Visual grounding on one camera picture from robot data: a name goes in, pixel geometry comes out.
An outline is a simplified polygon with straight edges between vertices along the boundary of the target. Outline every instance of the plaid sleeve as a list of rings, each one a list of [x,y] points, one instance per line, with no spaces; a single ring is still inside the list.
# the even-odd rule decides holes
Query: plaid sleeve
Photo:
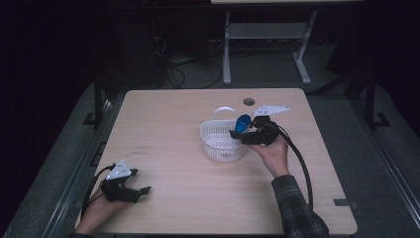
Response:
[[[324,220],[306,203],[293,176],[282,176],[271,182],[280,210],[285,237],[329,237]]]

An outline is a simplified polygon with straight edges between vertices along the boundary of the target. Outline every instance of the floor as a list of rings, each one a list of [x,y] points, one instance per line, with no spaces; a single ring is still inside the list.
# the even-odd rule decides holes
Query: floor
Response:
[[[220,78],[221,55],[214,55],[210,63],[175,65],[157,90],[299,87],[308,92],[337,77],[325,69],[333,49],[328,44],[308,47],[304,62],[312,78],[310,85],[301,82],[292,60],[294,48],[289,45],[275,51],[261,47],[248,49],[247,55],[233,54],[230,86]],[[173,63],[182,59],[173,59]],[[181,71],[184,82],[180,85]],[[347,86],[345,82],[323,95],[308,96],[308,101],[359,226],[353,237],[420,237],[420,226],[398,188],[400,177],[395,176],[395,171],[399,172],[414,197],[419,197],[416,181],[420,179],[420,139],[380,86],[376,87],[375,112],[382,112],[391,126],[371,130],[363,116],[364,95],[357,100],[347,99]],[[93,126],[83,125],[86,115],[94,111],[93,85],[86,88],[5,237],[67,237],[73,231],[81,201],[96,171],[90,164],[100,159],[98,148],[106,143],[123,99],[124,92],[107,101],[104,121],[93,130]]]

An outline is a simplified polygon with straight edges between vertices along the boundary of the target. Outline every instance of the white plastic basket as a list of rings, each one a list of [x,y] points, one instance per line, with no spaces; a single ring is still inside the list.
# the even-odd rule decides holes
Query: white plastic basket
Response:
[[[216,120],[220,111],[233,111],[235,120]],[[240,159],[246,146],[240,140],[231,138],[229,130],[234,130],[238,113],[231,107],[220,107],[213,113],[213,120],[204,122],[200,127],[201,139],[206,155],[217,162],[233,162]]]

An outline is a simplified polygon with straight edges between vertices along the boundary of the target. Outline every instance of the human hand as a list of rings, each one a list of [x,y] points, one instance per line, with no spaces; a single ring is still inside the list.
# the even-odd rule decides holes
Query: human hand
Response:
[[[269,146],[249,145],[261,157],[264,165],[275,177],[289,175],[287,167],[288,144],[283,138],[277,137]]]
[[[89,206],[87,206],[75,233],[93,235],[95,230],[114,213],[130,204],[130,202],[125,201],[109,201],[103,194],[101,184],[102,182],[90,197]]]

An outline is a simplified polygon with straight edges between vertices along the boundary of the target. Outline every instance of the wooden table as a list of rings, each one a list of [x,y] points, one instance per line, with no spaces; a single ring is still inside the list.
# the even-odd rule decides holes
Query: wooden table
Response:
[[[243,99],[253,98],[254,106]],[[232,163],[210,160],[202,148],[200,125],[215,109],[233,107],[240,115],[261,105],[288,105],[271,116],[300,150],[310,173],[314,210],[331,234],[353,234],[357,225],[327,149],[300,89],[142,90],[127,93],[98,171],[124,159],[139,174],[129,188],[152,186],[100,228],[103,233],[282,234],[272,176],[251,149]],[[232,112],[218,114],[236,119]],[[307,198],[300,164],[289,150],[289,169]]]

